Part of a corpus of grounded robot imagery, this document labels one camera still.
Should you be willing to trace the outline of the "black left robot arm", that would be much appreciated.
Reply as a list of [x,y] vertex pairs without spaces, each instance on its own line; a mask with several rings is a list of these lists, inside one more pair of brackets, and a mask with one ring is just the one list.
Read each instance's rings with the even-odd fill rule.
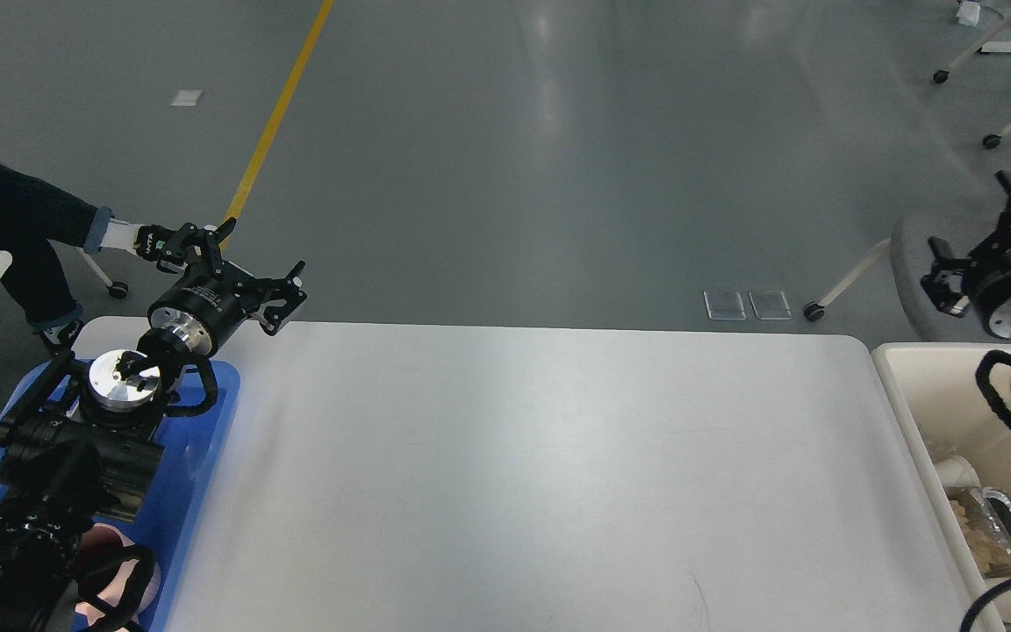
[[129,349],[63,351],[0,417],[0,631],[158,631],[229,427],[240,377],[214,356],[241,325],[276,334],[304,264],[256,277],[216,231],[158,255],[176,283]]

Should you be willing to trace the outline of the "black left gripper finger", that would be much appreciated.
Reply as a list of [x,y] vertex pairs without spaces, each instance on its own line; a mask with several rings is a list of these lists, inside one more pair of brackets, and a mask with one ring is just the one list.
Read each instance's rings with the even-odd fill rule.
[[190,265],[201,265],[208,269],[209,276],[220,279],[226,266],[221,254],[221,243],[228,239],[236,224],[236,217],[229,217],[224,224],[213,229],[192,223],[181,225],[161,245],[157,269],[169,275],[177,275]]
[[238,281],[238,301],[245,320],[253,320],[268,336],[276,336],[308,296],[302,287],[305,261],[282,277],[249,277]]

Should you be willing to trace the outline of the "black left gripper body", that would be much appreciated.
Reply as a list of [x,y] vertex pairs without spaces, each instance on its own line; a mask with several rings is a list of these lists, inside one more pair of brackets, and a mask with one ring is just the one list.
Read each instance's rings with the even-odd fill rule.
[[212,357],[256,309],[256,277],[232,263],[188,263],[148,309],[148,346]]

